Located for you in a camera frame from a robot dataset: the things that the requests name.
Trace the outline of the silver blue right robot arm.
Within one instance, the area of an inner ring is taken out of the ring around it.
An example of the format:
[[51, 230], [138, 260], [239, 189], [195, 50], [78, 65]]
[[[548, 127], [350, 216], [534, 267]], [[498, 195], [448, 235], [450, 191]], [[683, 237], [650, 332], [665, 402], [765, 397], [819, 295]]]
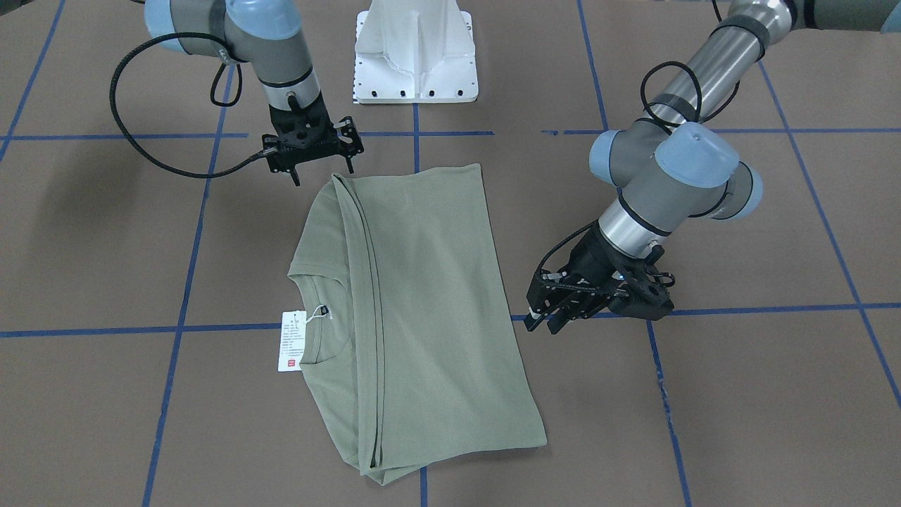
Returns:
[[352, 118], [329, 117], [319, 78], [292, 1], [146, 1], [151, 38], [172, 51], [219, 58], [222, 66], [248, 64], [268, 102], [274, 134], [262, 137], [260, 157], [274, 173], [307, 161], [361, 154]]

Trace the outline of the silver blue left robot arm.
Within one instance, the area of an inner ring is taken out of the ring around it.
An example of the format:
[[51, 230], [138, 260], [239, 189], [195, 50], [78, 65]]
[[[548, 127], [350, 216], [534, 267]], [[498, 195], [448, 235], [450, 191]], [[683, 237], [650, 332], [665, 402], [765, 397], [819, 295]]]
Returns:
[[608, 309], [660, 320], [674, 309], [673, 274], [660, 272], [663, 244], [689, 218], [735, 220], [762, 200], [762, 177], [707, 128], [737, 92], [743, 75], [789, 32], [899, 31], [897, 1], [733, 1], [678, 75], [648, 99], [626, 130], [602, 132], [591, 173], [615, 187], [600, 217], [569, 236], [575, 247], [559, 270], [539, 264], [527, 292], [528, 331], [551, 333]]

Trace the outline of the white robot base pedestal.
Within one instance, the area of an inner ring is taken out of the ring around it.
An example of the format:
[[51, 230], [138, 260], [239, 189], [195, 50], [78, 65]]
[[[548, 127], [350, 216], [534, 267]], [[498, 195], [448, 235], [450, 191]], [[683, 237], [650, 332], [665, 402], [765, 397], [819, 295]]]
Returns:
[[456, 1], [373, 1], [357, 14], [355, 28], [355, 103], [477, 100], [472, 17]]

